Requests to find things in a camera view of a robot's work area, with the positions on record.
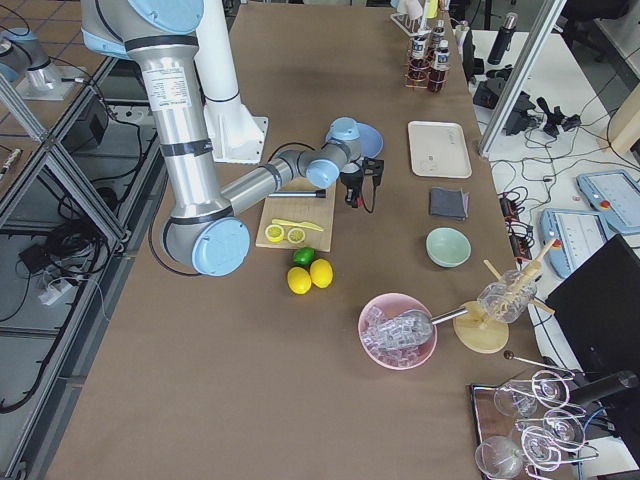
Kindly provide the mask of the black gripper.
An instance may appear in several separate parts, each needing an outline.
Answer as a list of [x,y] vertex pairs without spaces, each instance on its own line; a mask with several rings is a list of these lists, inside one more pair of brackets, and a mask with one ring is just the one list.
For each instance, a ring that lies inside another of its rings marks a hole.
[[344,200],[347,205],[352,205],[353,201],[356,199],[358,200],[358,207],[361,207],[363,205],[361,196],[363,179],[364,174],[361,169],[340,173],[340,180],[346,188]]

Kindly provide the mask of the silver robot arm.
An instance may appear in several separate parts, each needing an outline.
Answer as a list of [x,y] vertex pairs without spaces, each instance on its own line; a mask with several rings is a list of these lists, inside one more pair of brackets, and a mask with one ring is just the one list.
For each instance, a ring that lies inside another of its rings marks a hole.
[[264,138],[239,97],[221,2],[84,1],[81,12],[90,50],[140,67],[176,200],[162,233],[173,260],[204,275],[233,272],[250,248],[238,214],[297,177],[327,188],[361,159],[358,124],[342,117],[320,149],[284,150],[220,186],[216,154]]
[[1,76],[14,82],[25,76],[38,92],[61,85],[61,73],[51,61],[37,36],[28,28],[1,31]]

